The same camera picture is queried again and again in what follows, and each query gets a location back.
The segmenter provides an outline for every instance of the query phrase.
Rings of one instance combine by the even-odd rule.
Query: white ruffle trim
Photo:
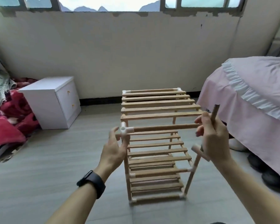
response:
[[[267,99],[264,99],[248,86],[244,80],[239,77],[230,59],[222,64],[229,85],[243,98],[258,109],[263,110],[266,114],[280,120],[280,108]]]

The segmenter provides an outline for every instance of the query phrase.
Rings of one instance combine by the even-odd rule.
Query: person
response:
[[[200,123],[196,136],[203,136],[204,152],[209,156],[218,171],[223,175],[235,194],[256,224],[280,224],[280,199],[264,186],[255,182],[254,178],[245,173],[233,160],[228,146],[228,130],[217,117],[214,125],[210,115],[204,112],[195,120]],[[93,170],[103,182],[120,166],[127,153],[129,136],[125,137],[121,146],[115,134],[118,128],[109,133],[109,140],[104,145],[98,166]],[[47,224],[85,223],[100,190],[88,182],[82,184],[62,206],[49,218]]]

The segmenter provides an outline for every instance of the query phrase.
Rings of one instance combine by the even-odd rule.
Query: hand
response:
[[[130,136],[127,135],[119,147],[117,141],[120,137],[119,135],[115,135],[117,130],[118,127],[110,130],[109,140],[103,147],[100,162],[97,168],[94,169],[94,172],[97,173],[104,182],[110,174],[121,165],[127,154],[127,146],[130,142]]]
[[[217,165],[232,160],[229,151],[228,130],[222,121],[216,117],[213,126],[210,120],[210,114],[204,112],[195,119],[195,123],[202,123],[197,128],[196,136],[203,136],[202,147],[211,161]]]

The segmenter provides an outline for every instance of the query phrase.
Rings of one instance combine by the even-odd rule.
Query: floor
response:
[[[76,182],[98,164],[110,128],[119,125],[120,104],[82,107],[68,130],[36,133],[24,148],[6,163],[0,163],[0,224],[44,223],[76,189]],[[190,123],[179,118],[176,123]],[[172,120],[148,120],[170,124]],[[145,125],[135,121],[133,124]],[[201,143],[195,130],[179,131],[187,148]],[[262,184],[260,174],[250,168],[247,153],[232,156]],[[185,182],[188,174],[183,174]],[[235,193],[214,165],[200,161],[186,200],[130,207],[123,164],[106,182],[106,190],[95,203],[87,223],[229,224],[253,223]]]

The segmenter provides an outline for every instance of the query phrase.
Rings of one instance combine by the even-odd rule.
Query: white cabinet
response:
[[[74,77],[48,77],[19,89],[41,128],[68,129],[81,112]]]

